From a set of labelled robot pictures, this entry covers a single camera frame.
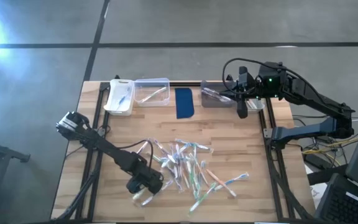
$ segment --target black metal frame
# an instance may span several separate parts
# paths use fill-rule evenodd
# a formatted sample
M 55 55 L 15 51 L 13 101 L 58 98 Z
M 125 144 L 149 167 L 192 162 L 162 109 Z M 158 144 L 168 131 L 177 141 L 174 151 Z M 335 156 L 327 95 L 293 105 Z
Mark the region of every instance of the black metal frame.
M 200 85 L 201 85 L 201 82 L 171 82 L 170 83 L 170 86 L 172 86 L 172 87 L 200 86 Z M 98 120 L 99 120 L 99 115 L 101 112 L 103 96 L 107 90 L 109 90 L 109 83 L 101 82 L 100 88 L 99 88 L 98 101 L 97 101 L 96 108 L 95 108 L 93 125 L 92 125 L 93 128 L 98 128 Z M 276 122 L 275 122 L 273 106 L 272 106 L 272 102 L 271 102 L 270 98 L 266 99 L 266 108 L 268 111 L 270 125 L 272 128 L 274 128 L 274 127 L 276 127 Z M 109 119 L 109 113 L 105 113 L 102 128 L 106 129 L 106 127 L 108 125 L 108 119 Z M 266 123 L 266 119 L 265 119 L 263 110 L 259 111 L 259 120 L 260 120 L 260 127 L 262 129 L 262 137 L 263 137 L 264 143 L 265 143 L 267 165 L 268 165 L 268 170 L 269 170 L 269 174 L 270 174 L 273 199 L 274 199 L 277 220 L 278 220 L 278 222 L 275 222 L 275 223 L 299 223 L 299 224 L 301 224 L 301 223 L 322 223 L 322 224 L 328 223 L 328 222 L 324 222 L 321 220 L 313 219 L 313 217 L 310 214 L 308 214 L 306 212 L 306 210 L 304 210 L 304 208 L 300 205 L 300 203 L 297 201 L 295 196 L 291 193 L 291 191 L 289 189 L 287 173 L 285 171 L 285 164 L 284 164 L 282 152 L 272 150 L 271 146 L 268 142 L 268 139 L 265 137 L 264 130 L 267 129 L 268 127 L 267 127 L 267 123 Z M 272 155 L 273 152 L 275 152 L 277 155 L 276 161 L 278 162 L 279 172 L 275 168 L 275 164 L 274 164 L 275 161 L 273 160 L 273 155 Z M 88 153 L 86 155 L 86 160 L 85 160 L 83 182 L 81 183 L 81 187 L 85 185 L 86 181 L 89 178 L 92 156 L 93 156 L 93 152 L 88 151 Z M 96 163 L 94 165 L 94 170 L 98 170 L 98 169 L 99 170 L 91 182 L 92 189 L 91 189 L 91 196 L 90 196 L 90 200 L 89 200 L 87 217 L 84 218 L 82 216 L 83 203 L 84 203 L 84 197 L 82 197 L 81 202 L 79 203 L 79 205 L 76 208 L 75 219 L 72 219 L 72 220 L 68 220 L 68 219 L 51 220 L 47 223 L 56 223 L 57 224 L 57 223 L 92 223 L 93 222 L 94 206 L 96 203 L 96 195 L 97 195 L 98 182 L 99 182 L 99 171 L 101 168 L 102 157 L 103 157 L 103 153 L 101 151 L 98 151 Z M 278 192 L 278 186 L 280 186 L 280 188 L 283 190 L 284 195 L 285 195 L 287 209 L 288 209 L 288 218 L 285 218 L 284 214 L 283 214 L 280 195 Z M 90 185 L 86 188 L 86 190 L 84 192 L 81 190 L 81 193 L 83 195 L 85 195 L 85 193 L 89 189 L 89 187 L 90 187 Z M 302 219 L 296 218 L 295 212 L 294 212 L 294 207 Z
M 0 154 L 9 156 L 11 158 L 16 158 L 21 162 L 28 162 L 30 159 L 30 154 L 23 154 L 4 146 L 0 146 Z

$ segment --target clear plastic container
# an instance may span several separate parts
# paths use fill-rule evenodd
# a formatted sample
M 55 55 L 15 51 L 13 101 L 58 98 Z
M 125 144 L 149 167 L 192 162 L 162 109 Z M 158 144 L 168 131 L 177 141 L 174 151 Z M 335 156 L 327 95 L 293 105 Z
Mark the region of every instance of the clear plastic container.
M 201 90 L 207 88 L 212 91 L 220 92 L 226 90 L 226 87 L 221 82 L 207 82 L 202 81 L 201 82 Z M 262 103 L 261 100 L 257 99 L 249 99 L 246 101 L 248 112 L 255 113 L 263 108 L 265 108 L 265 105 Z M 205 94 L 201 92 L 201 105 L 205 108 L 230 108 L 233 106 L 236 106 L 237 103 L 235 101 L 221 101 L 218 100 L 216 97 L 212 97 L 208 94 Z
M 170 87 L 167 78 L 148 78 L 135 81 L 135 101 L 139 106 L 166 106 Z
M 113 79 L 110 81 L 110 94 L 103 107 L 112 115 L 129 116 L 134 104 L 134 81 Z

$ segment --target wooden tabletop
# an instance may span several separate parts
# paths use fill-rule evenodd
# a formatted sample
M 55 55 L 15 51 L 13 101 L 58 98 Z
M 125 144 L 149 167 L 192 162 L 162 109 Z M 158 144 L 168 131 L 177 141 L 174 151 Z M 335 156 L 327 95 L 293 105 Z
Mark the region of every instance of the wooden tabletop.
M 84 82 L 78 112 L 93 122 L 100 82 Z M 225 190 L 219 190 L 203 201 L 190 216 L 188 211 L 195 200 L 191 190 L 179 193 L 175 184 L 157 195 L 145 207 L 132 202 L 126 189 L 130 176 L 115 165 L 113 159 L 103 156 L 94 221 L 96 222 L 253 222 L 276 221 L 275 207 L 270 185 L 269 170 L 258 114 L 240 119 L 235 108 L 204 108 L 201 106 L 200 89 L 191 87 L 195 114 L 191 118 L 177 119 L 175 91 L 171 88 L 170 103 L 165 107 L 134 108 L 131 116 L 110 116 L 111 132 L 106 136 L 114 145 L 125 146 L 145 138 L 155 138 L 168 147 L 175 138 L 197 142 L 212 147 L 214 152 L 199 151 L 199 160 L 207 161 L 207 168 L 223 181 L 248 172 L 249 180 L 230 185 L 237 194 L 233 198 Z M 272 99 L 277 126 L 293 127 L 289 104 Z M 70 142 L 67 153 L 80 145 Z M 136 151 L 140 146 L 129 150 Z M 314 213 L 305 167 L 297 147 L 283 150 L 290 188 L 299 202 L 311 214 Z M 80 149 L 65 161 L 53 207 L 52 217 L 58 217 L 78 193 L 86 157 L 86 149 Z M 160 170 L 154 162 L 153 168 Z M 206 176 L 209 183 L 213 180 Z M 281 192 L 282 207 L 286 214 L 285 199 Z

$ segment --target blue towel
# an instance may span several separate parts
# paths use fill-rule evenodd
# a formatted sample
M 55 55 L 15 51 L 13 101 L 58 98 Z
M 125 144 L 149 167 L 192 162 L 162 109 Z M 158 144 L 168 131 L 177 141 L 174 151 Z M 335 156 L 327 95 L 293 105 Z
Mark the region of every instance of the blue towel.
M 193 94 L 189 88 L 176 88 L 177 119 L 190 118 L 194 115 Z

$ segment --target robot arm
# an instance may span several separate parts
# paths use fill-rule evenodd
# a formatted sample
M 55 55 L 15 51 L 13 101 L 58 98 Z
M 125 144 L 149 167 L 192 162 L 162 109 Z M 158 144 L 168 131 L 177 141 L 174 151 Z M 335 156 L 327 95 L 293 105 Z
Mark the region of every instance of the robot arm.
M 80 113 L 67 113 L 56 126 L 58 132 L 68 140 L 80 140 L 88 150 L 99 149 L 114 159 L 114 162 L 126 173 L 132 176 L 127 188 L 134 194 L 142 186 L 156 194 L 162 187 L 162 174 L 147 166 L 147 161 L 136 152 L 121 150 L 109 141 L 102 138 L 99 133 L 91 129 L 87 117 Z
M 223 73 L 223 82 L 227 90 L 220 94 L 237 102 L 237 113 L 240 118 L 247 117 L 246 100 L 251 98 L 278 98 L 279 100 L 284 98 L 290 103 L 307 105 L 329 116 L 321 124 L 291 129 L 273 128 L 269 133 L 273 147 L 282 149 L 292 139 L 323 135 L 342 139 L 354 134 L 351 113 L 355 111 L 345 103 L 338 103 L 319 94 L 304 78 L 284 67 L 282 63 L 258 63 L 261 66 L 256 78 L 251 76 L 246 67 L 240 67 L 239 78 L 235 82 L 226 83 Z

